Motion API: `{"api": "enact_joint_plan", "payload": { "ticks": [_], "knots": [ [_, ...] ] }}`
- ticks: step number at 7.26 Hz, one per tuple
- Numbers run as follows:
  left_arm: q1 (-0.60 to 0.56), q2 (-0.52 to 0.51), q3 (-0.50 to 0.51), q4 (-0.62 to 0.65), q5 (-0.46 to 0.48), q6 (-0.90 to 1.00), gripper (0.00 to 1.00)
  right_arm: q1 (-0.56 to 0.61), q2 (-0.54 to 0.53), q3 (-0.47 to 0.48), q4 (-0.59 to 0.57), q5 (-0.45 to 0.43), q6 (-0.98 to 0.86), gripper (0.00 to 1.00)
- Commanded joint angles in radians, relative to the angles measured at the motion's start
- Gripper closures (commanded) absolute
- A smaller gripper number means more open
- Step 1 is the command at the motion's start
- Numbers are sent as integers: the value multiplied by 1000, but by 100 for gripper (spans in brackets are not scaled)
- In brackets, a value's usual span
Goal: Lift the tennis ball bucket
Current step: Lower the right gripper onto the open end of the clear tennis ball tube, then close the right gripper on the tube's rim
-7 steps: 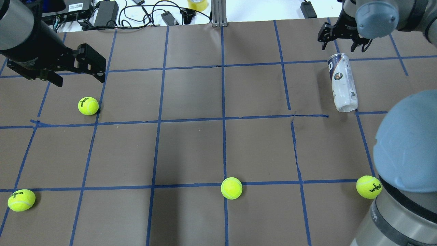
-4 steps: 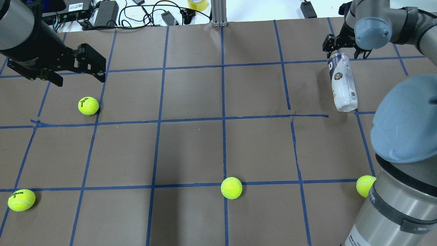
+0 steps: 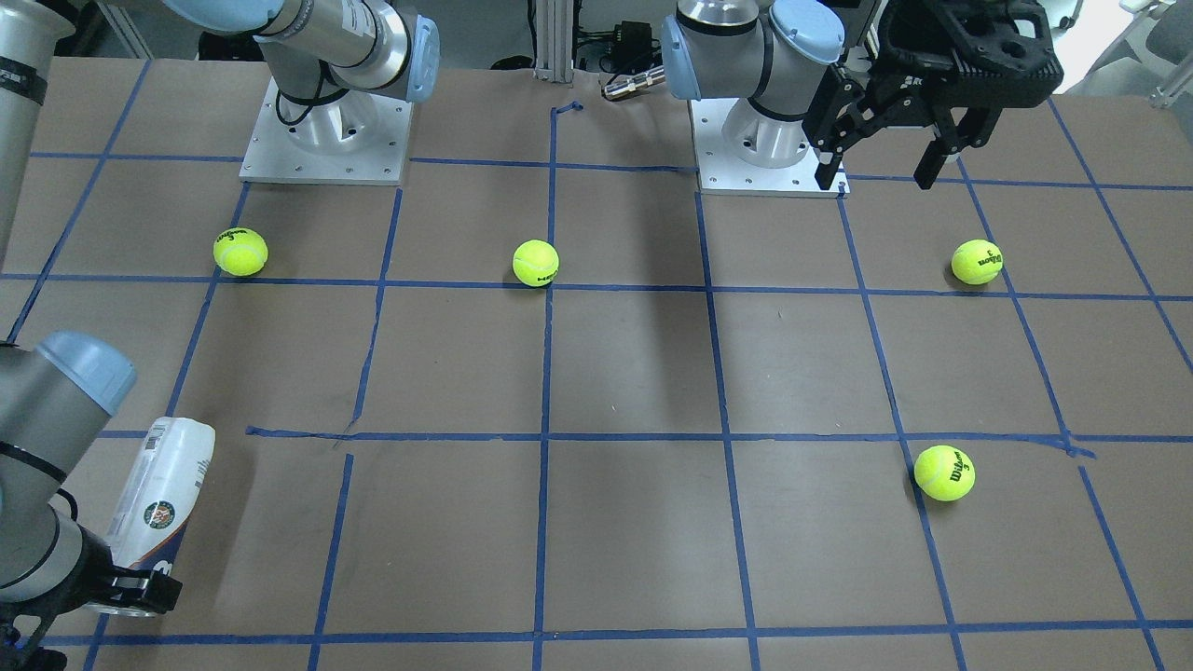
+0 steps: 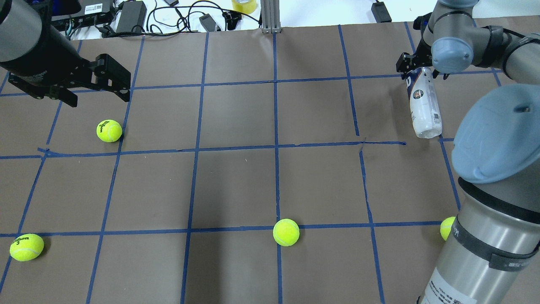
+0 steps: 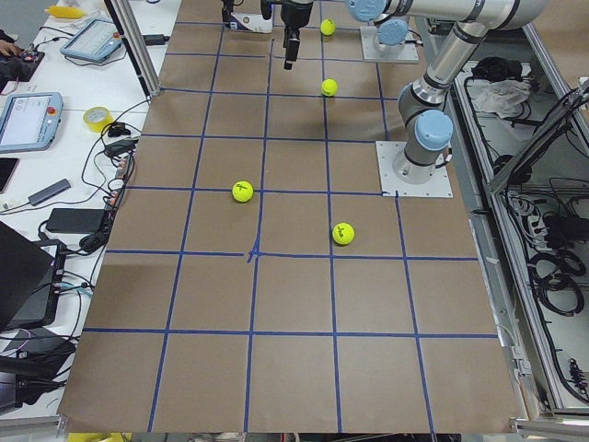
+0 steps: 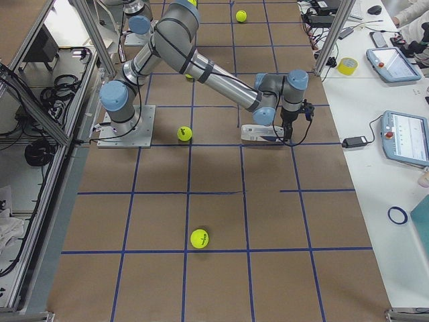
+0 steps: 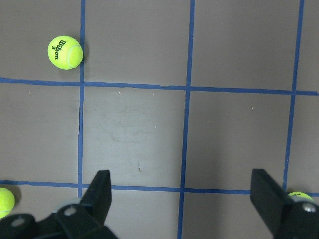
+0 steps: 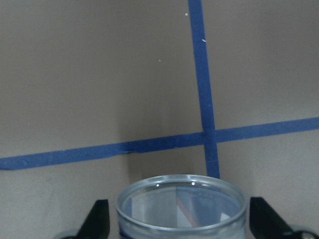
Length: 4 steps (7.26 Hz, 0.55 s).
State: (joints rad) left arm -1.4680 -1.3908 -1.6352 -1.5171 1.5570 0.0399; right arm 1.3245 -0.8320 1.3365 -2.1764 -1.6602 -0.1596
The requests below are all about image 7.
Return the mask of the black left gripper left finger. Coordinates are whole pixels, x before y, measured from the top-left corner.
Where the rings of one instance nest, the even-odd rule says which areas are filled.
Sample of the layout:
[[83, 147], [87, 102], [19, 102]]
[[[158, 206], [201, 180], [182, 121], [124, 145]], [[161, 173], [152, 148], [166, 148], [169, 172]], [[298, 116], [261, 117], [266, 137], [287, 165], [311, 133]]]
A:
[[64, 239], [116, 239], [104, 225], [112, 202], [109, 170], [100, 170], [79, 203], [60, 208], [55, 214]]

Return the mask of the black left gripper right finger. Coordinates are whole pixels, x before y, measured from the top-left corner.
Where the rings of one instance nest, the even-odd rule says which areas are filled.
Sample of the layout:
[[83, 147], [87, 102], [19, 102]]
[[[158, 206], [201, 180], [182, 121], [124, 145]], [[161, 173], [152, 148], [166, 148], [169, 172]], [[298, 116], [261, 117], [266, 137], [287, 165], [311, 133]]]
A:
[[317, 239], [319, 205], [294, 202], [264, 169], [253, 169], [250, 200], [274, 239]]

